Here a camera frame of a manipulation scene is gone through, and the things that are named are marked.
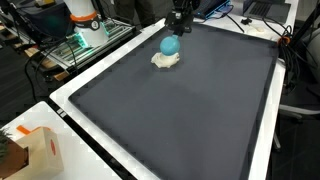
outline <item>table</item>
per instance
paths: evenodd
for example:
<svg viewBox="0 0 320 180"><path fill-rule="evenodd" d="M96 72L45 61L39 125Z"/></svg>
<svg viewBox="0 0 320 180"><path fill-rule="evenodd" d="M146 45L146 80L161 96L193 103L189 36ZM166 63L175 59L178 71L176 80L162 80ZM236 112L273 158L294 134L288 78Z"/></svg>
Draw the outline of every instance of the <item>table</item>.
<svg viewBox="0 0 320 180"><path fill-rule="evenodd" d="M293 26L298 6L298 0L287 0L287 2L292 3L287 24ZM235 4L235 14L230 14L230 16L234 18L238 23L240 23L240 20L244 18L240 15L237 15L237 12L239 13L239 7L239 4ZM103 148L105 148L115 159L117 159L128 171L130 171L138 179L149 180L158 179L158 177L151 173L140 162L135 160L133 156L128 154L110 136L104 133L99 127L97 127L85 115L83 115L75 106L71 104L71 102L68 100L68 97L76 90L81 88L84 84L96 77L99 73L101 73L109 66L117 62L119 59L121 59L123 56L129 53L132 49L144 42L156 31L163 28L163 24L164 20L160 20L155 25L143 29L141 34L138 35L136 38L132 39L130 42L123 45L122 47L114 51L112 54L106 56L97 64L89 68L87 71L83 72L82 74L74 78L72 81L62 86L60 89L58 89L50 95L50 98L56 104L58 104L72 119L75 120L77 124L79 124L88 134L94 137L95 140L98 143L100 143ZM207 21L205 24L234 32L241 32L238 29L238 27L227 18L214 21ZM269 31L267 29L267 26L265 26L263 22L253 20L252 24L257 25L257 27L263 27L265 29L265 32L252 33L251 31L248 31L250 29L249 26L246 27L244 25L241 25L243 29L246 30L247 35L274 41L278 39L277 35L274 32ZM278 27L275 24L272 26L274 26L276 30L281 32L281 27ZM275 67L269 95L266 102L266 107L264 110L264 115L260 126L260 131L249 175L250 180L265 179L266 177L284 75L285 66L283 65L282 61L279 60L277 61Z"/></svg>
<svg viewBox="0 0 320 180"><path fill-rule="evenodd" d="M15 128L23 125L32 130L46 126L57 134L64 171L53 180L121 180L121 178L56 114L45 102L40 102L21 114L4 128L17 140L23 136Z"/></svg>

